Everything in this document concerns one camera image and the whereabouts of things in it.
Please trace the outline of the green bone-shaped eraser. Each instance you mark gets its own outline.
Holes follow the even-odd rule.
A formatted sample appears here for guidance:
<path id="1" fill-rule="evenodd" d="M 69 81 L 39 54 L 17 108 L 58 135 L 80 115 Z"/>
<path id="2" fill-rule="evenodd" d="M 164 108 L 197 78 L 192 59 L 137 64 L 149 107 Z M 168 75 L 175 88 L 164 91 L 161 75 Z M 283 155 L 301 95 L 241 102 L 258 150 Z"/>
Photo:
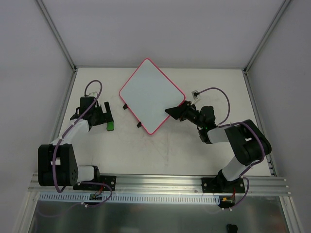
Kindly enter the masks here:
<path id="1" fill-rule="evenodd" d="M 107 124 L 106 124 L 106 130 L 107 131 L 114 131 L 114 121 L 111 121 L 111 122 L 108 122 Z"/>

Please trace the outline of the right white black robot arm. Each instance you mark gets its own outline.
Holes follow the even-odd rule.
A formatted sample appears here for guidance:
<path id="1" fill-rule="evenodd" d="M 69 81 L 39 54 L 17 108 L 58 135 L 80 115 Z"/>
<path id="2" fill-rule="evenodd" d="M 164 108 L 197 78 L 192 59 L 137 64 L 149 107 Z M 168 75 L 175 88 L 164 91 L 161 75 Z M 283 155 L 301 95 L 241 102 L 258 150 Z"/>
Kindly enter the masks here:
<path id="1" fill-rule="evenodd" d="M 233 158 L 210 182 L 203 183 L 203 191 L 230 192 L 242 181 L 242 176 L 250 167 L 262 162 L 271 153 L 272 147 L 266 137 L 251 120 L 225 126 L 217 126 L 212 106 L 197 110 L 190 101 L 165 109 L 175 120 L 188 120 L 197 126 L 203 143 L 216 144 L 228 142 L 234 153 Z"/>

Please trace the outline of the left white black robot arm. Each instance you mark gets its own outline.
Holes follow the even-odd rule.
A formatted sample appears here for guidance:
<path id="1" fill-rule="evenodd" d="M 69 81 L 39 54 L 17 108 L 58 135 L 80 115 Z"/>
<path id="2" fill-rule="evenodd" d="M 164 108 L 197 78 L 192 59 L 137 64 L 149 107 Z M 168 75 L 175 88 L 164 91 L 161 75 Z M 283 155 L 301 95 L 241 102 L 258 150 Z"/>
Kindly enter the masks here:
<path id="1" fill-rule="evenodd" d="M 105 111 L 94 96 L 80 98 L 80 106 L 69 119 L 69 126 L 57 139 L 38 148 L 38 182 L 40 186 L 56 188 L 84 183 L 90 189 L 100 187 L 102 180 L 97 166 L 78 165 L 74 147 L 82 137 L 99 125 L 106 124 L 107 131 L 114 130 L 114 119 L 109 102 Z"/>

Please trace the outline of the pink framed whiteboard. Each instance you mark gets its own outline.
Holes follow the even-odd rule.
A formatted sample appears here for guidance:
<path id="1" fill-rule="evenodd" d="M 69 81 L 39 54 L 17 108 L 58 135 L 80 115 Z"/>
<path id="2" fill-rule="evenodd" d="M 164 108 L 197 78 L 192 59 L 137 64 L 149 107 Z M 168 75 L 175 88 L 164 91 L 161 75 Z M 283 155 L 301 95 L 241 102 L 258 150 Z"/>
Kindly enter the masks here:
<path id="1" fill-rule="evenodd" d="M 149 58 L 126 81 L 119 96 L 149 135 L 170 117 L 165 109 L 179 106 L 186 99 L 183 91 Z"/>

